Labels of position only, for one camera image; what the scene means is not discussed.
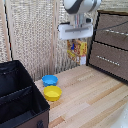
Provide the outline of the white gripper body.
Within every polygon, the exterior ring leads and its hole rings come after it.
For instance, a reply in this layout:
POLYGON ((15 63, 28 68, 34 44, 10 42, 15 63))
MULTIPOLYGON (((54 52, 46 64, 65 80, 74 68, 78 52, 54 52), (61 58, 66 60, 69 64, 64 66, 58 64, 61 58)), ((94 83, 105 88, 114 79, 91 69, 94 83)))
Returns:
POLYGON ((86 18, 79 27, 74 27, 70 23, 62 23, 58 26, 58 31, 61 40, 91 37, 93 35, 92 19, 86 18))

